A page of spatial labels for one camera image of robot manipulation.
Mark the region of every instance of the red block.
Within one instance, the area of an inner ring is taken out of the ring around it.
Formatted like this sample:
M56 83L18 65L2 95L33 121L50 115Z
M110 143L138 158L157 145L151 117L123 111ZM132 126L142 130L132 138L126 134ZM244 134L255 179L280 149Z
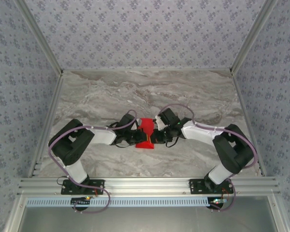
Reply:
M147 134L147 141L136 144L136 148L154 149L155 145L151 143L150 136L154 132L155 124L152 118L141 118L142 123L138 129L143 129Z

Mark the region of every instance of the patterned wallpaper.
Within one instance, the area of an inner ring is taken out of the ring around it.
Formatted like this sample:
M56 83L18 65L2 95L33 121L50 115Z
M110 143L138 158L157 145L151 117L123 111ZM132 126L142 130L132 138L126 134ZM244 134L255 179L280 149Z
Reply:
M264 0L26 0L62 69L228 68Z
M279 0L237 73L268 175L290 217L290 0Z
M26 177L57 75L13 0L0 0L0 232Z

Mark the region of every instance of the purple cable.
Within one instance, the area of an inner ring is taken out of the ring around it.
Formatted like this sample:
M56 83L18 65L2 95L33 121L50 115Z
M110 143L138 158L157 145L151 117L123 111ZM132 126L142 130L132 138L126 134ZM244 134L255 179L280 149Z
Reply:
M122 126L122 127L117 127L117 128L106 128L106 127L92 127L92 126L80 126L80 127L76 127L76 128L73 128L73 129L70 129L70 130L68 130L68 131L66 131L66 132L64 132L62 135L60 135L57 139L55 139L53 142L52 142L52 144L49 146L49 148L48 148L48 155L49 155L49 157L55 162L55 164L57 164L58 165L58 167L67 175L67 177L74 183L74 184L76 184L76 185L78 185L78 186L80 186L80 187L84 187L84 188L89 188L89 189L98 189L98 190L102 190L102 191L104 191L106 194L107 194L107 196L108 196L108 201L107 201L107 204L106 204L106 206L104 207L104 208L102 208L102 209L100 209L100 210L98 210L98 211L89 211L89 212L86 212L86 211L78 211L78 210L76 210L76 208L75 208L75 206L73 207L74 208L74 210L75 210L75 212L78 212L78 213L82 213L82 214L97 214L97 213L101 213L101 212L103 212L104 210L106 210L107 209L107 207L109 206L109 204L110 204L110 202L111 202L111 195L110 195L110 193L106 190L106 189L104 189L104 188L100 188L100 187L96 187L96 186L90 186L90 185L82 185L82 184L79 184L79 183L77 183L72 177L70 177L70 175L69 175L69 173L64 169L64 167L62 167L61 165L60 165L60 163L55 159L55 157L52 155L52 153L51 153L51 151L52 151L52 148L53 148L53 146L60 140L60 139L62 139L64 136L66 136L66 135L68 135L68 134L70 134L70 133L72 133L72 132L74 132L74 131L77 131L77 130L80 130L80 129L98 129L98 130L110 130L110 131L113 131L113 130L119 130L119 129L122 129L122 128L125 128L125 127L128 127L128 126L130 126L132 123L134 123L135 121L136 121L136 117L137 117L137 113L136 113L136 111L134 111L134 110L129 110L127 113L129 113L129 112L134 112L135 113L135 116L134 116L134 119L130 122L130 123L128 123L127 125L125 125L125 126Z
M250 147L250 149L252 150L254 160L253 160L253 162L252 162L250 165L245 166L243 169L251 168L252 166L254 166L254 165L257 163L257 161L258 161L258 154L257 154L257 151L256 151L255 147L253 146L253 144L252 144L248 139L246 139L246 138L243 137L242 135L240 135L240 134L238 134L238 133L236 133L236 132L234 132L234 131L231 131L231 130L227 130L227 129L223 129L223 128L204 127L204 126L199 125L199 124L198 124L197 122L195 122L195 120L194 120L194 112L193 112L193 111L192 111L188 106L185 106L185 105L180 104L180 103L172 103L172 104L168 104L168 105L164 106L164 107L160 110L159 114L162 113L166 108L168 108L169 106L172 106L172 105L179 105L179 106L182 106L182 107L188 109L188 110L192 113L192 119L191 119L191 120L192 120L192 122L194 123L194 125L195 125L196 127L201 128L201 129L203 129L203 130L209 130L209 131L222 131L222 132L230 133L230 134L233 134L233 135L235 135L236 137L242 139L245 143L247 143L247 145L248 145L248 146Z
M211 206L217 208L220 212L223 212L223 211L227 211L229 209L231 209L234 205L234 202L235 202L235 197L236 197L236 191L235 191L235 187L234 187L234 184L232 183L232 181L230 179L228 179L229 183L232 184L232 188L233 188L233 193L234 193L234 196L233 196L233 200L231 202L231 204L228 206L228 208L225 208L225 209L220 209L217 205L214 205L214 204L211 204Z

